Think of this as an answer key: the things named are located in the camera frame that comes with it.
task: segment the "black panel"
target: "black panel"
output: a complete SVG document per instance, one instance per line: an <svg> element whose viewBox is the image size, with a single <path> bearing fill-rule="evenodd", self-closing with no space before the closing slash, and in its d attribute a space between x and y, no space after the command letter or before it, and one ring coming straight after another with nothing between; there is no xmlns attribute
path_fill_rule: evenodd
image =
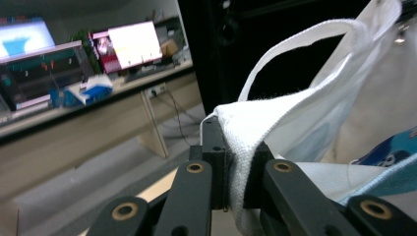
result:
<svg viewBox="0 0 417 236"><path fill-rule="evenodd" d="M319 22L355 18L366 0L179 0L206 113L236 101L250 71L272 46ZM250 98L306 88L340 37L275 58L258 74Z"/></svg>

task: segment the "black bracket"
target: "black bracket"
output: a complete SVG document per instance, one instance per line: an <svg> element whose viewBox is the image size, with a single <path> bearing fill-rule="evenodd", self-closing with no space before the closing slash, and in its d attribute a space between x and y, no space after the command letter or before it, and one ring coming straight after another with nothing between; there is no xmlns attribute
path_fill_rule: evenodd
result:
<svg viewBox="0 0 417 236"><path fill-rule="evenodd" d="M203 123L203 145L190 148L167 193L150 203L126 197L108 204L88 236L210 235L211 211L227 208L233 161L216 117ZM346 207L324 196L297 164L273 159L261 144L245 192L245 208L259 208L267 235L416 235L417 223L390 203L351 198Z"/></svg>

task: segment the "floor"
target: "floor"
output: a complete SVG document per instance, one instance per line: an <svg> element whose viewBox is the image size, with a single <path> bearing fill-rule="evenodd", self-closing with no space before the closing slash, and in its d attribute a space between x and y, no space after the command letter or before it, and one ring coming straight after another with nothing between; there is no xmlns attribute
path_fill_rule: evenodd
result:
<svg viewBox="0 0 417 236"><path fill-rule="evenodd" d="M169 156L154 155L136 139L15 198L20 206L20 236L80 235L113 199L135 196L188 159L189 145L200 143L203 106L160 125ZM214 211L211 235L239 235L230 213Z"/></svg>

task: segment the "power outlet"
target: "power outlet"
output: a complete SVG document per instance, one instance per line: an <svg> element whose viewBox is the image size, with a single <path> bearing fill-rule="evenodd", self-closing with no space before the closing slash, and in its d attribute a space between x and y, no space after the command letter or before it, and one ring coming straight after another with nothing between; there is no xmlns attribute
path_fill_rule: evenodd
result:
<svg viewBox="0 0 417 236"><path fill-rule="evenodd" d="M148 97L154 97L156 95L160 95L162 93L166 92L166 84L162 83L157 86L151 87L147 89L147 96Z"/></svg>

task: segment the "bag handle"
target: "bag handle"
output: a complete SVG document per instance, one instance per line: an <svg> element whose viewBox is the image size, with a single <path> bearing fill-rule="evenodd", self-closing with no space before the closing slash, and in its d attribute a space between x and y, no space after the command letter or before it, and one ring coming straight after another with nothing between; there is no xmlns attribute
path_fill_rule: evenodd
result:
<svg viewBox="0 0 417 236"><path fill-rule="evenodd" d="M350 36L350 51L352 53L359 52L363 48L368 47L372 41L371 36L367 32L367 27L363 23L355 20L326 21L281 41L265 53L258 61L251 74L249 74L248 80L240 92L238 101L245 101L248 99L249 90L251 89L256 75L261 71L264 65L275 56L298 47L309 46L321 39L338 36L347 32L352 33Z"/></svg>

